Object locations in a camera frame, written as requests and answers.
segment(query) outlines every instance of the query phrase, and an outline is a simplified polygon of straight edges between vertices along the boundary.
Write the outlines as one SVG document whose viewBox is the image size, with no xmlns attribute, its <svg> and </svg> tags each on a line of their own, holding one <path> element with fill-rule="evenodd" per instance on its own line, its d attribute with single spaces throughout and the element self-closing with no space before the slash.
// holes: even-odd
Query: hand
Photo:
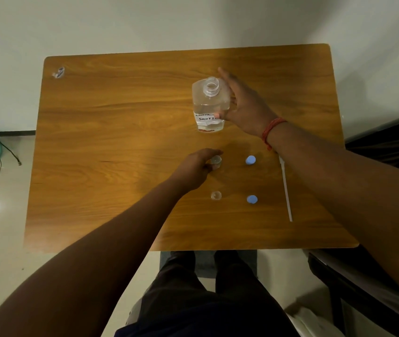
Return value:
<svg viewBox="0 0 399 337">
<path fill-rule="evenodd" d="M 208 173 L 218 168 L 218 166 L 208 164 L 207 161 L 222 153 L 218 149 L 206 148 L 188 155 L 179 164 L 169 180 L 178 182 L 186 193 L 199 188 L 206 180 Z"/>
<path fill-rule="evenodd" d="M 276 119 L 265 101 L 234 75 L 219 67 L 218 72 L 228 83 L 236 98 L 236 109 L 215 113 L 215 118 L 229 120 L 250 135 L 262 137 L 268 124 Z"/>
</svg>

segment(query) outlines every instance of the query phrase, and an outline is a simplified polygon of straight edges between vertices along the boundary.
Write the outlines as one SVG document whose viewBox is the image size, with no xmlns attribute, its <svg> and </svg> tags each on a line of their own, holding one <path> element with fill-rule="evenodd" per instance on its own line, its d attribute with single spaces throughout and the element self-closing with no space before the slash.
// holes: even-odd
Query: blue cap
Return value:
<svg viewBox="0 0 399 337">
<path fill-rule="evenodd" d="M 253 155 L 248 156 L 247 159 L 246 159 L 246 164 L 247 165 L 254 164 L 255 162 L 256 162 L 256 158 Z"/>
<path fill-rule="evenodd" d="M 255 195 L 249 195 L 246 200 L 248 201 L 248 203 L 250 204 L 254 204 L 257 202 L 257 196 Z"/>
</svg>

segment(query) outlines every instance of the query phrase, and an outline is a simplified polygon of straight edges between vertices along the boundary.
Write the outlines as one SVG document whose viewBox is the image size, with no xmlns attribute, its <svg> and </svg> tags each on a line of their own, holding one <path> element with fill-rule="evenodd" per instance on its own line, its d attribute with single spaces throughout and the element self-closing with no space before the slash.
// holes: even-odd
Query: wood grain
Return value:
<svg viewBox="0 0 399 337">
<path fill-rule="evenodd" d="M 52 77 L 65 67 L 60 79 Z M 287 168 L 289 222 L 278 157 L 230 123 L 196 130 L 191 85 L 222 66 L 277 113 L 343 144 L 328 45 L 85 56 L 44 63 L 25 245 L 60 251 L 138 201 L 185 155 L 224 150 L 221 168 L 176 205 L 153 250 L 351 247 Z M 247 166 L 248 155 L 257 157 Z M 219 190 L 223 198 L 212 201 Z M 248 195 L 257 195 L 255 205 Z"/>
</svg>

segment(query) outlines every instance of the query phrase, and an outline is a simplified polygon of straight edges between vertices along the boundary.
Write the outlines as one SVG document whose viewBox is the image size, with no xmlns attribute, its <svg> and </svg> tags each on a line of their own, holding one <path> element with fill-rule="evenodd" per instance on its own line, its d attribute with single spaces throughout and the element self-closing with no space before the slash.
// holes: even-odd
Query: leg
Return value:
<svg viewBox="0 0 399 337">
<path fill-rule="evenodd" d="M 267 315 L 275 320 L 279 332 L 284 332 L 283 335 L 298 336 L 282 307 L 239 257 L 237 251 L 217 251 L 214 258 L 217 294 Z"/>
<path fill-rule="evenodd" d="M 219 301 L 219 296 L 206 291 L 194 267 L 193 251 L 172 252 L 143 295 L 138 320 L 154 320 L 211 301 Z"/>
</svg>

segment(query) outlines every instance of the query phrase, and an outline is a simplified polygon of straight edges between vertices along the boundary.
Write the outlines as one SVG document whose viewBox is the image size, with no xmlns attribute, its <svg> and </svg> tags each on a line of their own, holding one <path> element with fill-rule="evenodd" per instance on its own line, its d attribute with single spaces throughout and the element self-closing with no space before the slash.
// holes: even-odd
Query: floor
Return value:
<svg viewBox="0 0 399 337">
<path fill-rule="evenodd" d="M 34 137 L 4 137 L 1 141 L 17 153 L 22 166 L 17 165 L 10 153 L 3 154 L 0 173 L 0 304 L 54 255 L 31 253 L 22 246 Z M 113 336 L 115 330 L 124 325 L 130 308 L 156 276 L 158 265 L 159 252 L 149 252 L 118 302 L 103 336 Z M 303 299 L 315 312 L 329 317 L 324 284 L 310 272 L 302 250 L 260 250 L 258 274 L 260 281 L 282 307 L 286 308 Z M 213 290 L 213 279 L 201 281 L 207 289 Z M 321 293 L 320 298 L 310 302 L 311 293 Z"/>
</svg>

